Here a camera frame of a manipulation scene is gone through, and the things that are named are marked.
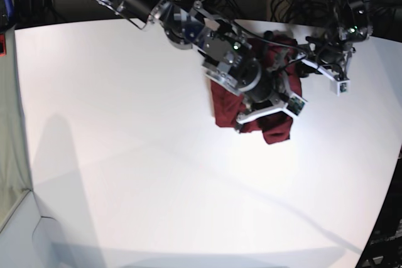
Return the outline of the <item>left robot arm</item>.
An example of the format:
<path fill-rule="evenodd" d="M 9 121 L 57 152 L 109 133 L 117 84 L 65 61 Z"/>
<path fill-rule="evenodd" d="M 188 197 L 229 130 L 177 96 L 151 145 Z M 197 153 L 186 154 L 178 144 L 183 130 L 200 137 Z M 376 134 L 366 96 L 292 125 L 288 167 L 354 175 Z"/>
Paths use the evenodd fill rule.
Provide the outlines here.
<path fill-rule="evenodd" d="M 341 82 L 348 79 L 354 43 L 366 41 L 372 33 L 365 0 L 326 0 L 328 12 L 325 31 L 318 38 L 307 36 L 315 49 L 298 54 L 296 71 L 301 78 L 312 73 Z"/>

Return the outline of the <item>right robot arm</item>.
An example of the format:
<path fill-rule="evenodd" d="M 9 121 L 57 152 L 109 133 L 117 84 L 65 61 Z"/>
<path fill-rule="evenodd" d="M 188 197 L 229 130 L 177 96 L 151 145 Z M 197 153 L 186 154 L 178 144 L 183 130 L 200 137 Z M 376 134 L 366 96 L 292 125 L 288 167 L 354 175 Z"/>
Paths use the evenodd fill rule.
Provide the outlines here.
<path fill-rule="evenodd" d="M 204 58 L 205 75 L 233 95 L 245 109 L 236 116 L 236 128 L 282 112 L 298 117 L 306 102 L 294 92 L 286 74 L 286 52 L 280 43 L 274 62 L 264 67 L 252 50 L 244 28 L 219 14 L 208 12 L 201 1 L 94 0 L 138 29 L 160 25 L 170 43 L 181 50 L 196 49 Z"/>

